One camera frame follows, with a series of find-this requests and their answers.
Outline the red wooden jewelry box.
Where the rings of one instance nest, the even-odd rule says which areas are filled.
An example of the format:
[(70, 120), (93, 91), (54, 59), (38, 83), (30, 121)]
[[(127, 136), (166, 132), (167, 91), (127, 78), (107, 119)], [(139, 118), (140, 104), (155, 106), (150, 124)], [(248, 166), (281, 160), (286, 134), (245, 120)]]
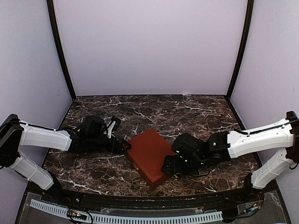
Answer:
[(171, 145), (155, 129), (151, 128), (128, 141), (131, 149), (126, 157), (142, 179), (155, 189), (166, 182), (172, 175), (162, 172), (166, 156), (174, 156)]

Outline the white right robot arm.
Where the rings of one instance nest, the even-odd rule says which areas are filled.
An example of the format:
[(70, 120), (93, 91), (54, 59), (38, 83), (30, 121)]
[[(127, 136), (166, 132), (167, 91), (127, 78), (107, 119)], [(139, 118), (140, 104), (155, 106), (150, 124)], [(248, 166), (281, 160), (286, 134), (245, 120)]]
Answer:
[(238, 198), (249, 202), (256, 196), (256, 189), (266, 185), (287, 168), (299, 164), (299, 118), (289, 111), (286, 118), (273, 124), (249, 130), (217, 132), (208, 141), (184, 133), (171, 146), (175, 155), (167, 155), (161, 171), (166, 175), (181, 173), (199, 175), (204, 169), (240, 156), (277, 148), (278, 151), (258, 170), (246, 176), (245, 187)]

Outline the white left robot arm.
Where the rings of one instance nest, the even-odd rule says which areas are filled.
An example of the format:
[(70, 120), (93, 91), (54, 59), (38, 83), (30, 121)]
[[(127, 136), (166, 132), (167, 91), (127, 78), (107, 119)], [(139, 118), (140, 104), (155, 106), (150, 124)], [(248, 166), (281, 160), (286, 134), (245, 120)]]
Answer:
[(121, 123), (112, 117), (109, 123), (95, 115), (86, 116), (76, 128), (53, 129), (27, 123), (10, 114), (0, 126), (0, 166), (10, 168), (35, 183), (55, 203), (63, 203), (66, 193), (61, 190), (59, 180), (44, 170), (22, 151), (22, 147), (56, 149), (61, 152), (91, 154), (101, 150), (123, 154), (131, 149), (125, 139), (113, 135)]

